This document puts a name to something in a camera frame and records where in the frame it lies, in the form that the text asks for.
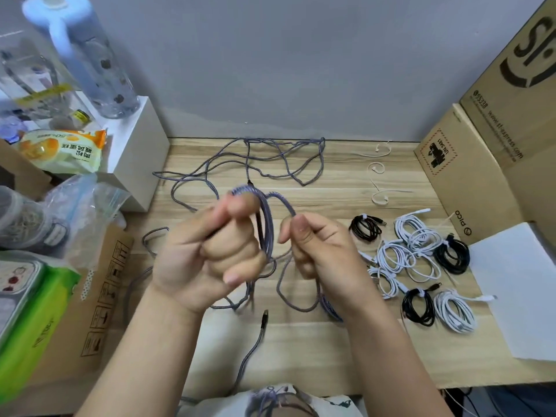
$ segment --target gray wall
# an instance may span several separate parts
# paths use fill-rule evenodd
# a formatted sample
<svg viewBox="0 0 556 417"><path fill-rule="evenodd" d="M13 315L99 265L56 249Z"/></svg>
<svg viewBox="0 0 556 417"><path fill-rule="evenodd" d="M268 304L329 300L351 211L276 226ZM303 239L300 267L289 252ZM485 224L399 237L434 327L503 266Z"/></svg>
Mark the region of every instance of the gray wall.
<svg viewBox="0 0 556 417"><path fill-rule="evenodd" d="M420 140L543 0L91 1L171 136Z"/></svg>

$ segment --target black coiled cable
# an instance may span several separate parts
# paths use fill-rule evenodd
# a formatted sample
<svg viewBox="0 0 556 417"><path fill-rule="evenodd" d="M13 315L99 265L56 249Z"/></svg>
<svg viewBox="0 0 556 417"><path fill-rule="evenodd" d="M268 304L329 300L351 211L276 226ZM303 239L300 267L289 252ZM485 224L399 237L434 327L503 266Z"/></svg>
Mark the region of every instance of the black coiled cable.
<svg viewBox="0 0 556 417"><path fill-rule="evenodd" d="M365 241L374 241L382 234L382 229L379 224L386 225L386 223L375 216L358 215L351 220L349 230L357 237Z"/></svg>
<svg viewBox="0 0 556 417"><path fill-rule="evenodd" d="M429 292L437 290L442 284L440 282L436 284L432 284L426 290L420 288L414 288L409 290L404 299L401 301L401 310L405 317L407 317L410 321L419 323L423 326L433 326L434 324L434 303L433 299L430 297ZM420 293L424 293L423 299L425 300L425 313L419 315L415 309L413 308L413 299L415 296L420 295Z"/></svg>
<svg viewBox="0 0 556 417"><path fill-rule="evenodd" d="M450 254L448 247L455 252L455 256ZM439 245L433 252L437 263L454 275L461 275L467 270L469 261L469 247L461 240L455 239L453 234L446 237L446 242Z"/></svg>

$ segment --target water bottle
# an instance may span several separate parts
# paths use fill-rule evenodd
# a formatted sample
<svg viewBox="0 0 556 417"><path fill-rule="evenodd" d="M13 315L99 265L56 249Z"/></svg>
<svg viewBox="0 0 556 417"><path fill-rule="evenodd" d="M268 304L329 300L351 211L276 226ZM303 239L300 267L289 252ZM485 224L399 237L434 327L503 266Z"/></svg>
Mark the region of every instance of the water bottle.
<svg viewBox="0 0 556 417"><path fill-rule="evenodd" d="M25 0L23 14L50 38L101 116L128 117L140 103L89 0Z"/></svg>

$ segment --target person's left hand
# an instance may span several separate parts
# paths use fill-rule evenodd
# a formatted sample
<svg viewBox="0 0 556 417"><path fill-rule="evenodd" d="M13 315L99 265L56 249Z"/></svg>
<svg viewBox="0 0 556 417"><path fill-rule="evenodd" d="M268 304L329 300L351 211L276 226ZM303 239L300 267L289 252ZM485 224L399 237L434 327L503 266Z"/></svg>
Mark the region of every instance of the person's left hand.
<svg viewBox="0 0 556 417"><path fill-rule="evenodd" d="M152 284L202 314L240 284L255 280L267 262L250 218L259 208L252 193L227 195L178 224L156 257Z"/></svg>

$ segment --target person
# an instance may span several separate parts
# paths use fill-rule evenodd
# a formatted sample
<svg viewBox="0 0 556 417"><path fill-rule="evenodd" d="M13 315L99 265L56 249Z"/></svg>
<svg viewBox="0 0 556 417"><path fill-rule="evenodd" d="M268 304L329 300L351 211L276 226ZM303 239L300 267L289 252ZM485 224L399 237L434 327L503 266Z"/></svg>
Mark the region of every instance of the person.
<svg viewBox="0 0 556 417"><path fill-rule="evenodd" d="M251 222L259 207L251 193L227 195L170 231L152 282L78 417L176 415L205 311L254 281L267 264ZM299 272L319 278L344 319L369 416L451 416L347 228L315 213L298 214L282 221L277 241L288 240ZM299 388L269 386L209 399L181 407L178 415L361 415L348 397L321 399Z"/></svg>

